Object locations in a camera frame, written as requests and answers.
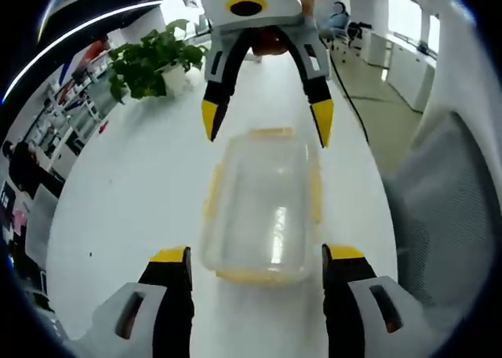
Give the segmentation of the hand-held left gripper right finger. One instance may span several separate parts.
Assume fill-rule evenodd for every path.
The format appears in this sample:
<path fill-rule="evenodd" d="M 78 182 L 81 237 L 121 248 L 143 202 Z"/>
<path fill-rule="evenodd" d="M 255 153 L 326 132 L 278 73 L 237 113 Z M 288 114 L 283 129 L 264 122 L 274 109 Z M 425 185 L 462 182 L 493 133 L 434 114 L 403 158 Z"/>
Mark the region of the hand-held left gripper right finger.
<path fill-rule="evenodd" d="M 429 357 L 431 328 L 421 303 L 365 255 L 322 245 L 323 313 L 329 357 Z"/>

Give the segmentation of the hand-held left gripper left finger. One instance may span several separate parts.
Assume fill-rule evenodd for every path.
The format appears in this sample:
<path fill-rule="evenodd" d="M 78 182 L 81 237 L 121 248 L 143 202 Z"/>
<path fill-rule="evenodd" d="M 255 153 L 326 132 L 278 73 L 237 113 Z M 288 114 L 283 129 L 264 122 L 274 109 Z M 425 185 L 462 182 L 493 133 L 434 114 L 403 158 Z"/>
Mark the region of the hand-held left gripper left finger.
<path fill-rule="evenodd" d="M 92 356 L 189 357 L 194 315 L 191 248 L 162 249 L 96 308 Z"/>

